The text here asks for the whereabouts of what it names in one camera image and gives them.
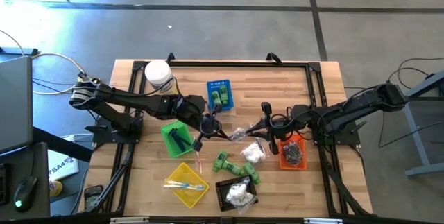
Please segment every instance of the computer mouse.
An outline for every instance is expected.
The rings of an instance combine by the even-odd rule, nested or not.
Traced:
[[[19,182],[14,194],[15,210],[26,212],[33,206],[37,178],[30,175]]]

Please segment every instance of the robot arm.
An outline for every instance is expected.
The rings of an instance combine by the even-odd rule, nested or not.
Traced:
[[[92,81],[80,81],[74,87],[69,104],[79,110],[91,110],[97,113],[111,123],[113,132],[122,134],[138,131],[142,125],[137,124],[137,117],[118,112],[108,103],[143,110],[160,120],[177,119],[201,133],[193,144],[196,151],[200,150],[202,146],[200,141],[203,137],[226,138],[221,124],[215,119],[220,107],[215,108],[211,114],[203,114],[206,102],[202,96],[152,94],[153,92],[139,95]]]
[[[309,127],[317,137],[333,135],[345,127],[347,123],[360,119],[368,114],[382,110],[392,112],[401,110],[407,98],[397,85],[385,83],[368,88],[361,95],[330,107],[310,107],[294,105],[288,117],[274,119],[271,117],[271,106],[262,103],[265,117],[255,126],[247,130],[250,136],[263,137],[270,142],[271,151],[278,154],[275,138],[285,140],[293,131]],[[265,128],[266,133],[256,132]]]

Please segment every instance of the white lid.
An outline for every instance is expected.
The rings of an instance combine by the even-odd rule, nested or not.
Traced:
[[[167,62],[154,60],[146,65],[145,76],[150,83],[163,84],[171,77],[171,69]]]

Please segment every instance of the green toy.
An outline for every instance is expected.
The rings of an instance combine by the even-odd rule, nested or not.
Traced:
[[[253,178],[253,182],[255,182],[255,184],[261,183],[261,180],[259,179],[259,174],[256,173],[255,168],[253,168],[250,162],[244,164],[244,169],[248,175],[251,175],[251,177]]]
[[[219,152],[216,160],[213,163],[213,171],[217,172],[221,169],[225,169],[228,172],[231,172],[233,175],[242,176],[245,175],[245,171],[242,170],[241,167],[227,161],[228,153],[225,151]]]
[[[221,101],[222,104],[228,104],[228,89],[226,85],[222,85],[219,87],[219,91],[221,92]]]
[[[217,91],[212,91],[211,92],[211,99],[213,100],[213,104],[222,104],[221,102],[221,98],[219,98],[219,93]]]

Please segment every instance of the blue basket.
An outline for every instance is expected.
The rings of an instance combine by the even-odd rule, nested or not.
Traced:
[[[227,105],[222,105],[222,111],[224,110],[229,110],[231,108],[234,107],[234,102],[233,102],[233,95],[231,93],[231,85],[230,85],[230,81],[227,80],[218,80],[218,81],[209,81],[207,82],[207,91],[208,91],[208,109],[212,110],[213,109],[213,100],[211,99],[211,93],[213,91],[217,91],[219,92],[219,88],[225,85],[227,87],[228,90],[228,104]]]

